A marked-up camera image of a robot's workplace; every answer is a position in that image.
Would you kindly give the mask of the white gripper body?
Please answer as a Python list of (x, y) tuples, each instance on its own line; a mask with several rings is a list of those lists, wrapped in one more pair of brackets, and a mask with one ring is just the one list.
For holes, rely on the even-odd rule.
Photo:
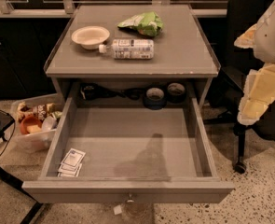
[(275, 63), (275, 4), (258, 20), (254, 43), (254, 56), (257, 59), (265, 63)]

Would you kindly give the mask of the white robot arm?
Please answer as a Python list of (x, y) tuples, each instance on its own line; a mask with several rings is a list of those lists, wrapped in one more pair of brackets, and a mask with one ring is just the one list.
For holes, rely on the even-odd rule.
[(235, 40), (234, 46), (251, 48), (256, 59), (264, 63), (259, 70), (250, 70), (239, 104), (238, 122), (253, 125), (275, 101), (275, 0), (257, 23)]

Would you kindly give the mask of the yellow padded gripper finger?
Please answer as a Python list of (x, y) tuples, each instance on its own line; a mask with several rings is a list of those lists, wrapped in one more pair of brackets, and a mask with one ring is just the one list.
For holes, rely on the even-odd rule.
[(245, 80), (237, 120), (253, 125), (275, 101), (275, 64), (265, 63), (258, 71), (251, 70)]
[(255, 32), (256, 32), (256, 25), (254, 24), (234, 41), (234, 46), (241, 49), (253, 49), (255, 46), (255, 43), (254, 43)]

